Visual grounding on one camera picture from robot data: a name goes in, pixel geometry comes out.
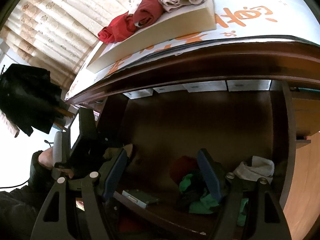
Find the person's left hand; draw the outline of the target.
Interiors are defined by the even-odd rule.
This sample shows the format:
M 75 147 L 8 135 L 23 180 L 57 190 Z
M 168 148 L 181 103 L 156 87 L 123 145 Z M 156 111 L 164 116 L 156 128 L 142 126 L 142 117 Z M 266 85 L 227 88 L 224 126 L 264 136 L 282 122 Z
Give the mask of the person's left hand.
M 55 170 L 55 171 L 60 171 L 64 174 L 66 174 L 67 176 L 69 176 L 69 178 L 73 178 L 74 177 L 74 172 L 70 169 L 65 169 L 65 168 L 55 168 L 54 167 L 54 162 L 53 162 L 53 148 L 50 147 L 47 150 L 43 151 L 39 157 L 38 157 L 38 163 L 45 167 L 48 170 Z

